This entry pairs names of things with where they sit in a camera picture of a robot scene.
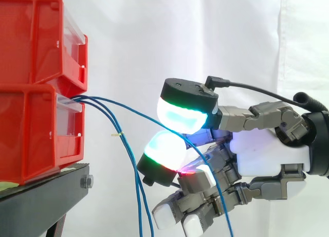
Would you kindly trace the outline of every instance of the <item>white fabric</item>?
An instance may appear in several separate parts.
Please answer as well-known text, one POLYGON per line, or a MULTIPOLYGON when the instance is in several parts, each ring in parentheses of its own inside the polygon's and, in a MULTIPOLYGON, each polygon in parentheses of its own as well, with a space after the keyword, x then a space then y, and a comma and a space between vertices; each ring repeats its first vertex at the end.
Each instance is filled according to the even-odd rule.
MULTIPOLYGON (((292 98, 304 91, 329 106, 328 0, 281 2, 279 93, 292 98)), ((270 237, 328 235, 329 181, 319 176, 306 181, 296 197, 271 202, 270 237)))
MULTIPOLYGON (((108 97, 152 117, 166 78, 204 82, 207 75, 277 87, 280 0, 64 0, 88 35, 89 95, 108 97)), ((272 100, 243 89, 223 89, 219 104, 249 107, 272 100)), ((126 110, 117 115, 136 160, 159 127, 126 110)), ((134 173, 114 129, 87 107, 85 159, 94 187, 67 215, 63 236, 138 236, 134 173)), ((151 210, 175 188, 145 186, 151 210)), ((253 200, 231 213, 239 236, 268 236, 269 202, 253 200)), ((145 236, 149 235, 146 214, 145 236)), ((184 236, 181 224, 155 236, 184 236)), ((229 236, 224 217, 204 235, 229 236)))

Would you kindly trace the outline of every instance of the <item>white backdrop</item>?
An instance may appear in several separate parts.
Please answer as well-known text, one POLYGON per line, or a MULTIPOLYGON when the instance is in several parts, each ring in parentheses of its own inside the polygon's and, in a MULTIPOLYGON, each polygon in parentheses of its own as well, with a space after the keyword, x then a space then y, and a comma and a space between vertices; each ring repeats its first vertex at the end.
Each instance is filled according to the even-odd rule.
MULTIPOLYGON (((280 72, 280 91, 290 96, 283 89, 289 88, 288 82, 294 82, 295 76, 284 82, 283 77, 288 74, 284 74, 281 64, 278 69, 281 0, 64 0, 64 3, 89 38, 89 95, 111 98, 156 117, 165 78, 202 82, 207 75, 213 75, 276 91, 280 72)), ((218 93, 223 105, 248 107, 272 100, 242 89, 218 93)), ((159 127, 118 107, 111 109, 138 160, 159 127)), ((90 162, 95 183, 89 195, 68 213, 63 237, 138 236, 133 169, 120 140, 111 137, 113 132, 101 113, 87 107, 84 162, 90 162)), ((155 185, 145 186, 145 191, 152 209, 175 189, 155 185)), ((315 214, 307 199, 291 205, 290 201, 285 202, 284 207, 264 200, 238 206, 230 213, 234 234, 297 236, 294 233, 308 227, 300 224, 301 212, 310 210, 315 214)), ((150 236, 145 214, 143 224, 145 236, 150 236)), ((165 231, 155 228, 155 235, 184 236, 180 224, 165 231)), ((229 236, 225 218, 216 219, 204 236, 229 236)))

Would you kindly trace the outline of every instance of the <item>white fingertip cap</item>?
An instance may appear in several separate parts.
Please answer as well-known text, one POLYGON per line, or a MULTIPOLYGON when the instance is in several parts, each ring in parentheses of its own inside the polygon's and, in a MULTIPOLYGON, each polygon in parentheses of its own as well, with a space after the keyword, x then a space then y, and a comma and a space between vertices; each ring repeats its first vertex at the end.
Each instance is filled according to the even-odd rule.
POLYGON ((289 181, 287 182, 287 199, 299 194, 306 186, 306 181, 289 181))
POLYGON ((183 223, 186 237, 200 237, 204 234, 199 217, 196 214, 188 215, 183 223))
POLYGON ((163 204, 157 207, 153 212, 158 229, 165 229, 176 224, 171 208, 168 204, 163 204))
POLYGON ((208 165, 202 164, 196 168, 204 171, 211 188, 216 186, 215 178, 214 178, 213 174, 211 173, 210 167, 208 165))

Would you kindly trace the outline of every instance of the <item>black cable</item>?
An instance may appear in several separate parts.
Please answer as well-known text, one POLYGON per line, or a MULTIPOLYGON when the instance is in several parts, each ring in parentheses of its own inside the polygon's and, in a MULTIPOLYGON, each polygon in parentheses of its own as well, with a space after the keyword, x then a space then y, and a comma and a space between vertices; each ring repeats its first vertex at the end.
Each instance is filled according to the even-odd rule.
POLYGON ((291 105, 295 105, 297 107, 303 107, 299 102, 292 101, 288 98, 282 97, 278 94, 275 94, 273 92, 269 92, 268 90, 261 89, 261 88, 258 88, 258 87, 252 86, 252 85, 231 82, 230 86, 234 86, 234 87, 238 87, 238 88, 244 88, 244 89, 250 89, 250 90, 253 90, 254 92, 263 93, 263 94, 268 95, 270 97, 277 98, 277 99, 279 99, 283 102, 289 103, 291 105))
POLYGON ((170 184, 171 186, 173 186, 173 187, 177 187, 177 188, 179 188, 180 189, 180 185, 179 184, 177 184, 177 183, 175 183, 175 182, 171 182, 171 184, 170 184))

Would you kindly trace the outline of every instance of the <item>robotic hand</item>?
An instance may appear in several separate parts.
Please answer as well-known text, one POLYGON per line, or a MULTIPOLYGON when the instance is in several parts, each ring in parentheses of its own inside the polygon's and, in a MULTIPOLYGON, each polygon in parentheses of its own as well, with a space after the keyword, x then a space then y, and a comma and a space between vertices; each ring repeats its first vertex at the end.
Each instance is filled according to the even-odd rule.
MULTIPOLYGON (((329 175, 329 112, 322 104, 305 93, 296 94, 294 101, 271 93, 285 102, 265 102, 248 110, 218 106, 218 95, 216 98, 213 90, 229 84, 237 85, 215 77, 208 77, 205 85, 166 80, 162 100, 172 104, 184 103, 184 108, 198 108, 207 113, 202 129, 185 137, 195 146, 213 143, 204 153, 213 171, 201 158, 177 171, 181 188, 152 211, 159 229, 181 222, 186 237, 201 236, 215 217, 224 214, 214 177, 223 192, 227 211, 231 211, 236 205, 246 205, 253 198, 278 200, 293 197, 305 187, 305 172, 329 175), (288 101, 311 113, 298 115, 286 103, 288 101), (242 176, 255 178, 249 184, 239 183, 242 176)), ((160 120, 170 125, 163 117, 160 120)))

